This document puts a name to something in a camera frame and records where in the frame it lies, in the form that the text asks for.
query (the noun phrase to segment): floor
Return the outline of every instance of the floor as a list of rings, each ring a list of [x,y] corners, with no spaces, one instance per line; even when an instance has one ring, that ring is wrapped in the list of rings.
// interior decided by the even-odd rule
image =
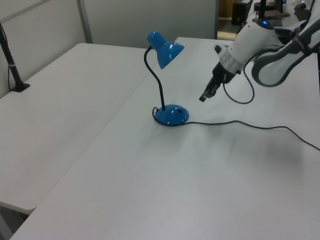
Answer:
[[[240,26],[231,24],[231,18],[219,19],[217,39],[234,40],[236,38],[236,33],[238,32],[239,29],[240,29]]]
[[[0,206],[0,240],[9,240],[28,215]]]

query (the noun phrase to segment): desk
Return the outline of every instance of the desk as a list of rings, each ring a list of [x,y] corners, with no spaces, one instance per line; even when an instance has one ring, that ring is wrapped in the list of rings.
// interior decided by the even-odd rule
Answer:
[[[0,100],[0,206],[38,206],[146,77],[144,52],[79,44]]]
[[[165,102],[186,107],[190,121],[287,125],[319,145],[316,55],[277,87],[253,83],[251,104],[232,102],[223,89],[202,103],[219,61],[214,44],[229,42],[177,42],[181,54],[154,70]],[[226,87],[239,101],[251,97],[243,75]],[[12,240],[319,238],[319,151],[285,130],[164,127],[152,118],[154,106],[160,97],[149,74]]]

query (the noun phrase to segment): blue desk lamp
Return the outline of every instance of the blue desk lamp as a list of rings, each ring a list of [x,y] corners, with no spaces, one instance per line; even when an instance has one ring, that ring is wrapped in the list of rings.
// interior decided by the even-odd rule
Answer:
[[[158,31],[149,33],[147,41],[150,46],[144,53],[144,63],[159,84],[161,98],[161,108],[158,109],[155,107],[156,112],[155,114],[152,113],[154,114],[153,117],[157,123],[167,127],[182,125],[188,120],[189,113],[180,105],[165,105],[162,84],[155,72],[150,68],[147,62],[147,54],[151,49],[156,50],[159,66],[161,69],[164,69],[185,47],[179,43],[167,41]]]

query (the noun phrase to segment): white wall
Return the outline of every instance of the white wall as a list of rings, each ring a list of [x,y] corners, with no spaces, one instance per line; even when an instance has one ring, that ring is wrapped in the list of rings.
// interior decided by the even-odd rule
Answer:
[[[76,0],[50,0],[2,26],[22,81],[78,43],[85,42]],[[0,98],[9,92],[7,71],[8,64],[1,49]]]
[[[213,39],[218,0],[83,0],[93,43],[147,48],[159,30],[177,37]]]

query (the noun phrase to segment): lamp shade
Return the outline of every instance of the lamp shade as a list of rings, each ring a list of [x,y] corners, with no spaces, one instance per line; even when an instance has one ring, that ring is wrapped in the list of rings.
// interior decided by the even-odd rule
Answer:
[[[185,48],[177,42],[167,41],[158,31],[149,33],[147,41],[156,50],[161,69],[164,69]]]

